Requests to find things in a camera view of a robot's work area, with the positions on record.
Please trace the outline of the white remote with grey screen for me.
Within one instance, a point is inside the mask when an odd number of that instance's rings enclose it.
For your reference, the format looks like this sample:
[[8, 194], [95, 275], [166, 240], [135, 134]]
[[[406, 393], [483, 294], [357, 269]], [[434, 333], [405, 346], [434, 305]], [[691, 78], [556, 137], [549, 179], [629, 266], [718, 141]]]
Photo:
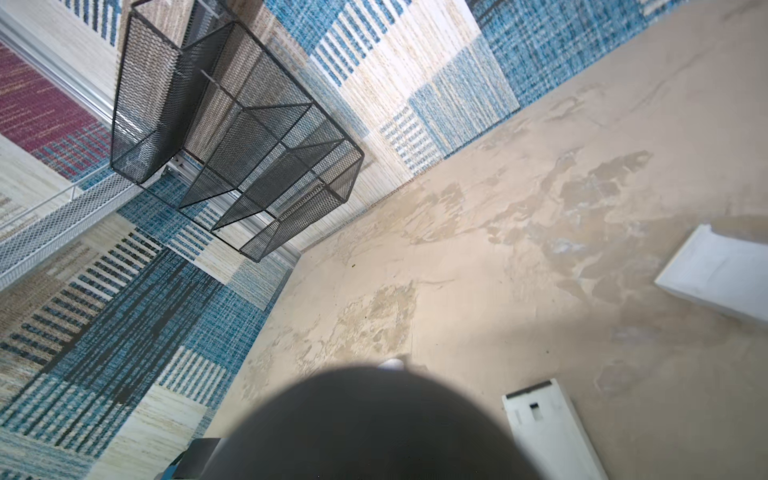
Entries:
[[399, 358], [390, 358], [378, 365], [379, 369], [402, 371], [406, 368], [405, 362]]

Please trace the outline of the orange handled screwdriver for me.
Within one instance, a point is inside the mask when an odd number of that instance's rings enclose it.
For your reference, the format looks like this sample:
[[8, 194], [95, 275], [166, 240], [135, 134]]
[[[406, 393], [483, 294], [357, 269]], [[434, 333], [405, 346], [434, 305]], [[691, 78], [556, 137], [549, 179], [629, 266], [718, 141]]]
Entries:
[[511, 436], [449, 387], [369, 365], [327, 370], [257, 407], [205, 479], [539, 479]]

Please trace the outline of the small white battery cover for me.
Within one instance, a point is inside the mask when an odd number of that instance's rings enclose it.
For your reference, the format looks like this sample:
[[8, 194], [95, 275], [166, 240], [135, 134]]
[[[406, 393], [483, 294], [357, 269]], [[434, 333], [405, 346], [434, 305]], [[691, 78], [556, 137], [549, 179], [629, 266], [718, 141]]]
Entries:
[[767, 246], [701, 224], [654, 280], [667, 293], [720, 313], [767, 323]]

